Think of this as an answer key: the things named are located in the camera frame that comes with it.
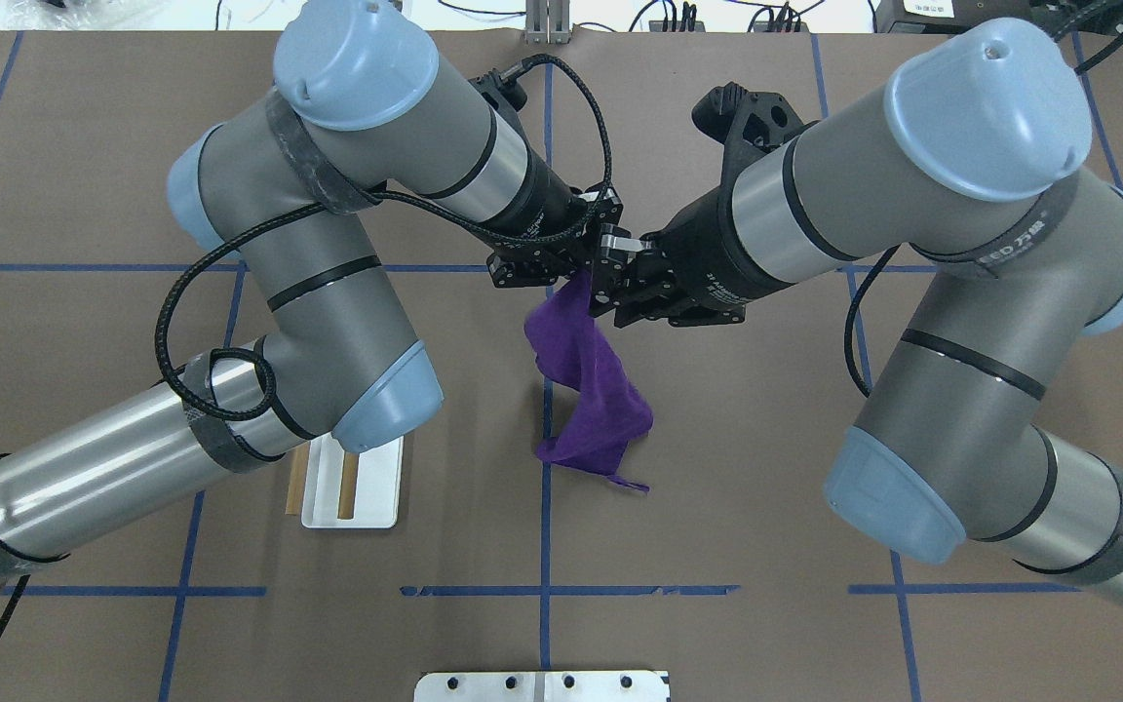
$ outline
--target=metal bracket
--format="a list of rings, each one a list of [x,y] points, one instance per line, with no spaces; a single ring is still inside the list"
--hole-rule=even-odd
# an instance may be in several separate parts
[[[664,671],[504,672],[430,674],[414,702],[669,702]]]
[[[527,44],[570,43],[570,0],[527,0]]]

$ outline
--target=white mounting plate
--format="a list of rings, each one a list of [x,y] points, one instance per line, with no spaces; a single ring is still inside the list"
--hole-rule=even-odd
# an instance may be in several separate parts
[[[629,687],[624,687],[623,678],[628,678]],[[430,674],[418,681],[414,702],[669,702],[669,674],[664,671]]]
[[[344,457],[344,448],[330,434],[311,440],[302,525],[308,528],[392,528],[396,525],[396,505],[401,496],[402,440],[390,440],[358,455],[353,517],[348,520],[337,516]]]

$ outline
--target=purple towel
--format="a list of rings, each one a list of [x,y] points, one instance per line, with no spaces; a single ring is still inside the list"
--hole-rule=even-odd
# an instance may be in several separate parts
[[[592,276],[579,271],[527,317],[527,339],[536,350],[540,373],[579,391],[570,421],[562,434],[545,439],[536,456],[647,492],[646,484],[630,483],[617,474],[630,440],[652,428],[652,410],[627,380],[623,363],[587,316],[590,293]]]

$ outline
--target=white label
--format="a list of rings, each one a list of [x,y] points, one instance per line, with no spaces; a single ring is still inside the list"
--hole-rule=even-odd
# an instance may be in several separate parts
[[[904,0],[904,9],[928,18],[955,18],[950,0]]]

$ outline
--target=table surface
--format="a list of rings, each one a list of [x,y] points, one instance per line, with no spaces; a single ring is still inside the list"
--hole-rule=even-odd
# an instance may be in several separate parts
[[[528,53],[511,30],[433,36],[467,75]],[[0,33],[0,453],[155,382],[153,319],[200,255],[167,168],[267,89],[274,39]],[[1077,40],[1069,62],[1105,37]],[[690,119],[705,90],[775,90],[816,119],[934,42],[579,30],[558,53],[602,102],[623,226],[642,233],[718,180]],[[544,69],[524,84],[535,146],[597,180],[578,92]],[[1123,49],[1088,88],[1088,165],[1123,186]],[[429,671],[629,667],[669,671],[674,699],[1123,699],[1123,610],[978,545],[901,560],[825,507],[860,409],[839,339],[869,262],[743,325],[610,330],[656,410],[624,462],[652,485],[640,496],[531,454],[574,405],[521,334],[542,290],[496,292],[482,245],[436,218],[364,219],[448,396],[407,439],[396,528],[303,529],[286,469],[231,476],[37,574],[0,645],[0,699],[404,701]],[[902,254],[869,294],[875,372],[929,274]],[[207,272],[174,356],[271,329],[253,276]],[[1038,422],[1123,466],[1123,328],[1078,344]]]

